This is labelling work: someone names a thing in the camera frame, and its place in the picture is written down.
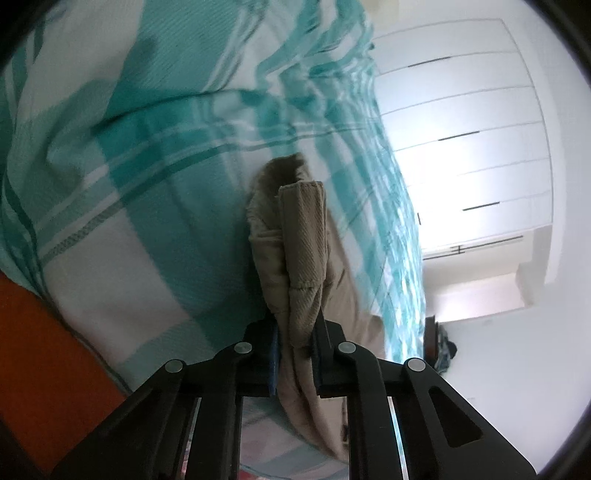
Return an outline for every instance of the beige towel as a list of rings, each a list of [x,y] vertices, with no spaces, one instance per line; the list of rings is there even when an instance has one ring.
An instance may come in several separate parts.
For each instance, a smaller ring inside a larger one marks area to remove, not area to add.
[[[311,179],[301,155],[276,158],[264,167],[248,206],[248,222],[263,295],[281,335],[281,405],[306,440],[346,462],[345,399],[316,396],[310,335],[322,308],[327,320],[342,325],[347,340],[383,357],[382,321],[359,310],[324,187]]]

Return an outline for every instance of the teal plaid bedspread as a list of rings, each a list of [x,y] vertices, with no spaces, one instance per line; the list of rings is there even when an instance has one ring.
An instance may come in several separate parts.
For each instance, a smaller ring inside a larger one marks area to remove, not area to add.
[[[245,206],[301,152],[388,356],[422,354],[415,216],[374,99],[356,0],[61,1],[0,79],[0,268],[127,389],[263,315]],[[246,403],[243,467],[347,477],[272,400]]]

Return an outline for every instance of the white and teal fabric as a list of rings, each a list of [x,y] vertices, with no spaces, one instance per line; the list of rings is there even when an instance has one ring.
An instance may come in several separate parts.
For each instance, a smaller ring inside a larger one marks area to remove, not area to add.
[[[357,0],[61,1],[0,79],[0,268],[127,389],[264,312],[252,179],[301,152],[387,352],[422,354],[413,209],[374,99]],[[277,402],[246,404],[243,467],[347,477]]]

